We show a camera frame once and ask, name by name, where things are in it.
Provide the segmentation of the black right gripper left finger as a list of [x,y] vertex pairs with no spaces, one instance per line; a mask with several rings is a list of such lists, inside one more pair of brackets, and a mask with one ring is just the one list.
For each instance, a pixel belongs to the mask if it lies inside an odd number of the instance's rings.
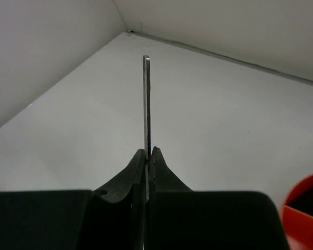
[[0,192],[0,249],[142,249],[145,153],[92,190]]

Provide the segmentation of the black handled scissors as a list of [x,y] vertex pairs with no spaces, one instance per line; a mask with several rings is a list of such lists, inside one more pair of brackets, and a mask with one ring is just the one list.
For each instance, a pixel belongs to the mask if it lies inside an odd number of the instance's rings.
[[145,151],[145,176],[146,176],[146,201],[149,200],[149,162],[151,157],[151,111],[150,111],[150,91],[151,91],[151,69],[150,57],[143,55],[143,122],[144,122],[144,151]]

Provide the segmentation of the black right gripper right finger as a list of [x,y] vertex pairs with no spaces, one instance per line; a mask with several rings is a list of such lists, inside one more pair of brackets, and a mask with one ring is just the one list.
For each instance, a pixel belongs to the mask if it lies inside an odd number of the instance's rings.
[[149,161],[146,249],[288,249],[273,201],[255,191],[193,191],[155,147]]

